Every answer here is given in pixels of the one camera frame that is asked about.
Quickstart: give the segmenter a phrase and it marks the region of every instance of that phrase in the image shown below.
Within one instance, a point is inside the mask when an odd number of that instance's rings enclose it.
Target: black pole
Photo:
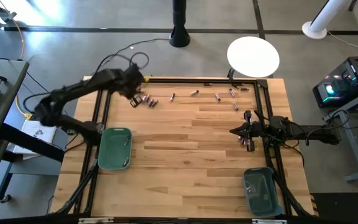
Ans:
[[[190,43],[190,36],[185,28],[186,0],[173,0],[173,30],[169,36],[169,43],[174,47],[186,47]]]

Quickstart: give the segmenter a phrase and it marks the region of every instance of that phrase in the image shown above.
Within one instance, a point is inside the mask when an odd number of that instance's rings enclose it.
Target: black stand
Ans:
[[[0,139],[7,140],[16,146],[24,147],[35,153],[54,159],[56,161],[63,161],[65,152],[57,147],[39,140],[33,136],[29,136],[22,131],[8,124],[2,124],[0,127]]]
[[[186,0],[173,0],[173,30],[169,36],[169,43],[174,47],[186,47],[190,43],[190,36],[185,28]]]

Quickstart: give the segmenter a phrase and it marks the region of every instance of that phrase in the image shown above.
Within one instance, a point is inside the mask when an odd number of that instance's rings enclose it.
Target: desk leg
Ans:
[[[9,163],[9,166],[7,167],[7,169],[5,171],[4,178],[2,179],[2,182],[0,184],[0,200],[2,200],[4,198],[7,186],[9,185],[9,183],[11,181],[11,178],[12,178],[12,174],[11,174],[12,164],[13,164],[13,162]]]
[[[17,146],[24,147],[59,162],[63,161],[63,157],[65,155],[65,152],[57,147],[35,137],[29,136],[28,134],[13,128],[8,124],[2,124],[0,128],[0,139],[7,140]]]

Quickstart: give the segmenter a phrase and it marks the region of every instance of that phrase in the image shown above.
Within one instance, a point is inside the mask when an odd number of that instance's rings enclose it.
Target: wooden table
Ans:
[[[113,94],[107,127],[126,127],[133,132],[132,160],[126,170],[99,172],[92,216],[254,217],[241,180],[246,169],[265,166],[262,140],[255,139],[255,152],[247,152],[237,136],[229,133],[244,122],[245,110],[256,109],[254,89],[247,87],[249,91],[236,90],[232,98],[228,84],[145,84],[142,89],[159,101],[155,108],[132,108],[125,98]],[[268,79],[268,87],[274,115],[291,119],[284,81]],[[195,90],[200,93],[190,96]],[[173,92],[176,97],[170,102]],[[216,92],[221,102],[215,99]],[[76,119],[91,120],[95,98],[92,93],[78,100]],[[239,111],[232,102],[237,102]],[[77,138],[71,145],[81,141]],[[66,153],[51,211],[58,210],[78,185],[84,153],[85,146]],[[289,189],[313,213],[301,157],[283,148],[282,160]],[[283,205],[281,191],[277,191]]]

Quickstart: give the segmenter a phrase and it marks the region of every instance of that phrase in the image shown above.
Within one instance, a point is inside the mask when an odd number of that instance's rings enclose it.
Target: gray floor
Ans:
[[[265,29],[300,30],[301,25],[314,18],[325,0],[259,0]],[[67,27],[135,27],[171,28],[171,3],[167,0],[54,0],[6,1],[6,6],[18,12],[17,19],[33,26]],[[188,0],[187,27],[202,29],[256,29],[251,0]],[[342,10],[330,24],[331,30],[358,30],[351,12]],[[248,34],[191,34],[191,44],[175,49],[167,41],[134,46],[125,52],[146,52],[150,64],[144,70],[155,76],[225,77],[229,64],[226,50],[229,44]],[[151,33],[48,33],[25,32],[24,59],[30,62],[29,73],[52,90],[79,81],[92,73],[99,61],[130,43],[153,38],[167,38],[168,34]],[[358,35],[340,38],[358,45]],[[325,111],[320,110],[311,89],[326,74],[349,56],[358,55],[358,49],[332,37],[311,40],[303,35],[267,35],[280,54],[280,67],[275,78],[284,78],[293,120],[301,124],[322,124]],[[21,40],[17,32],[0,30],[0,57],[17,58]],[[109,66],[125,68],[127,62],[114,60]],[[24,83],[34,93],[42,92],[26,77]],[[30,92],[21,88],[19,98]],[[30,102],[35,106],[37,100]],[[75,103],[67,106],[73,115]],[[21,119],[15,107],[9,114]],[[65,136],[55,144],[65,145]],[[357,166],[348,146],[311,142],[301,145],[305,155],[305,169],[311,192],[358,192],[358,182],[347,183],[343,176],[357,172]],[[7,164],[0,165],[0,182]],[[43,215],[48,199],[53,195],[57,177],[14,175],[7,190],[14,200],[0,204],[0,218]]]

